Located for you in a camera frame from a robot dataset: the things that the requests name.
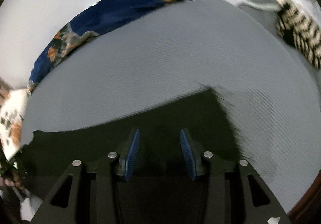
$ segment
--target gray fabric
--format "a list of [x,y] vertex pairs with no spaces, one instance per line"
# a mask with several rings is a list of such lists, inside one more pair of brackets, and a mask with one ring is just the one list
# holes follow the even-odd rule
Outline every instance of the gray fabric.
[[37,129],[89,127],[203,85],[222,94],[244,156],[288,212],[321,166],[318,88],[283,44],[223,0],[168,6],[81,47],[34,91],[22,142]]
[[[255,3],[273,3],[278,4],[276,0],[251,0]],[[287,50],[287,52],[292,56],[293,60],[300,66],[305,67],[309,72],[310,76],[316,81],[320,92],[321,92],[321,71],[318,68],[313,67],[306,58],[297,51],[294,47],[287,45],[284,40],[276,33],[276,22],[277,15],[275,12],[271,11],[260,11],[256,10],[250,6],[240,5],[239,8],[249,14],[253,19],[258,21],[262,26],[264,26],[267,31],[269,31]]]

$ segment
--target black metal bracket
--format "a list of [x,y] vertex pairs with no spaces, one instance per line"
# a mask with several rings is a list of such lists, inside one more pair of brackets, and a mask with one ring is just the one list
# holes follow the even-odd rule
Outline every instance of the black metal bracket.
[[128,181],[131,177],[139,138],[139,130],[133,129],[128,140],[120,144],[118,153],[110,152],[100,160],[90,163],[73,161],[50,190],[31,223],[77,224],[77,206],[84,174],[94,174],[96,179],[96,223],[122,223],[116,182]]
[[282,206],[245,159],[228,161],[207,151],[188,131],[180,133],[181,147],[189,177],[208,182],[203,224],[268,223],[291,224]]

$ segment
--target black and white striped fabric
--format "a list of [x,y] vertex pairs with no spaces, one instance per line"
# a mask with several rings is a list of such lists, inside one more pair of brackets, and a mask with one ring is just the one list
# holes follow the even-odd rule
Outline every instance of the black and white striped fabric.
[[320,68],[321,34],[312,18],[293,4],[286,3],[278,12],[276,28],[288,45],[295,47],[311,64]]

